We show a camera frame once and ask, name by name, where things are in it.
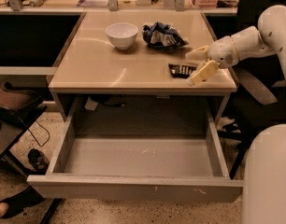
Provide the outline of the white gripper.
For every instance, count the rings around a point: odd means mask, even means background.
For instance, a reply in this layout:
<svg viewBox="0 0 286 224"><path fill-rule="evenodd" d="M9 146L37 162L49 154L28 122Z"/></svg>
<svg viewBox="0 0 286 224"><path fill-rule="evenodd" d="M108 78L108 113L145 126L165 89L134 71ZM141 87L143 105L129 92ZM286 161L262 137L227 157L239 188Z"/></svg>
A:
<svg viewBox="0 0 286 224"><path fill-rule="evenodd" d="M231 36L225 36L198 49L189 51L185 58L188 61L202 61L197 69L187 78L187 83L194 86L214 76L219 67L226 69L238 64L236 47Z"/></svg>

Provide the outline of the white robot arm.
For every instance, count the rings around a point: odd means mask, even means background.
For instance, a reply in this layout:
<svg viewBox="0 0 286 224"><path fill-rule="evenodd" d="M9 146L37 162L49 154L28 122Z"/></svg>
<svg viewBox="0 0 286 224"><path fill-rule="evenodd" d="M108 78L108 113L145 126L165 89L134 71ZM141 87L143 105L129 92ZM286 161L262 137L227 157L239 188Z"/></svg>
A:
<svg viewBox="0 0 286 224"><path fill-rule="evenodd" d="M198 84L248 58L277 55L286 83L286 6L265 9L256 26L225 36L209 46L186 54L197 70L188 78ZM270 123L254 137L246 159L242 194L241 224L286 224L286 89L281 98L246 71L236 71L240 83L257 99L259 106L247 107L256 121Z"/></svg>

